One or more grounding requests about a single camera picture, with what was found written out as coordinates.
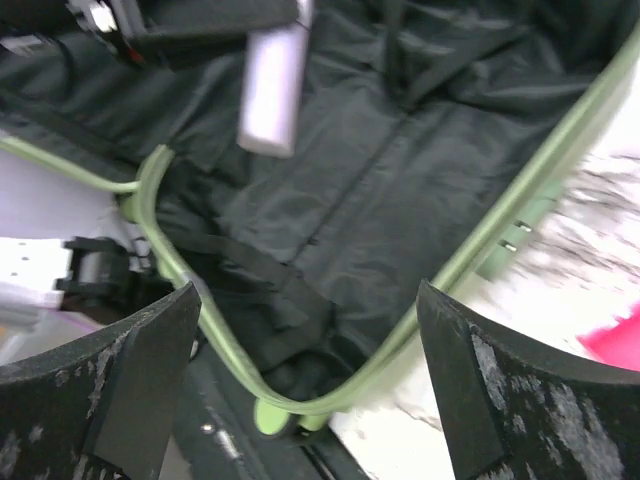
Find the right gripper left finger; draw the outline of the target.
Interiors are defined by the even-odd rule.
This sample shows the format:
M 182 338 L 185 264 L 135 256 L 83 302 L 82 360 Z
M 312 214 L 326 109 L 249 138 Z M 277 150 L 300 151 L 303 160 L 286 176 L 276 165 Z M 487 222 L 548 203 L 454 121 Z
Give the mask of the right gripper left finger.
M 1 368 L 4 479 L 156 479 L 200 313 L 193 284 Z

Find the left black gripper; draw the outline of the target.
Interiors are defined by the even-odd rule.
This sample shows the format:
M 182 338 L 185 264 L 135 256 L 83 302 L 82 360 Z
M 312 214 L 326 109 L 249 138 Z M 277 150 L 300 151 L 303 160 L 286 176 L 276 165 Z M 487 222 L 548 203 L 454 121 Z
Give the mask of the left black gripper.
M 298 20 L 296 1 L 66 1 L 80 29 L 132 66 L 180 69 Z

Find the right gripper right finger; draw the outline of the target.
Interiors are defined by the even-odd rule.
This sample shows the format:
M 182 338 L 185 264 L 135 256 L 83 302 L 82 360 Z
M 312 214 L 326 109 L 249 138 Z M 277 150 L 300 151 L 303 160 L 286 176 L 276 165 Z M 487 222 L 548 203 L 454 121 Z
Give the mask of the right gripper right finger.
M 427 281 L 416 310 L 456 478 L 638 478 L 637 372 L 544 344 Z

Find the white lilac bottle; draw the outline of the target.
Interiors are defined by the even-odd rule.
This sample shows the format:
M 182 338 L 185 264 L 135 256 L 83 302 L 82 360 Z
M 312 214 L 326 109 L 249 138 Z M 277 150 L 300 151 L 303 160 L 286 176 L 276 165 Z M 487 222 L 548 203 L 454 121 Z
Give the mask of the white lilac bottle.
M 237 143 L 246 151 L 293 155 L 314 3 L 299 1 L 284 27 L 249 35 Z

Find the black case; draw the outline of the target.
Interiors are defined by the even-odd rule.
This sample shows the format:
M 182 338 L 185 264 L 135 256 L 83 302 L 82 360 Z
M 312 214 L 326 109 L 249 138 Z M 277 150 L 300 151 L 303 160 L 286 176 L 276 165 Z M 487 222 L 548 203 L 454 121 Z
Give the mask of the black case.
M 593 359 L 639 371 L 639 305 L 613 323 L 579 335 L 577 340 Z

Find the green hard-shell suitcase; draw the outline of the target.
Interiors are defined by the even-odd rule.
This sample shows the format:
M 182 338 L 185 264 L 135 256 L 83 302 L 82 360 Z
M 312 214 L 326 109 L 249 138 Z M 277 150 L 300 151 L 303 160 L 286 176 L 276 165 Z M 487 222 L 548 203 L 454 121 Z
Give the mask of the green hard-shell suitcase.
M 635 1 L 312 1 L 294 153 L 237 143 L 248 37 L 133 68 L 79 31 L 1 51 L 4 149 L 112 194 L 150 254 L 73 240 L 59 308 L 110 321 L 197 285 L 200 329 L 267 438 L 313 437 L 404 347 L 423 279 L 449 289 L 608 105 Z

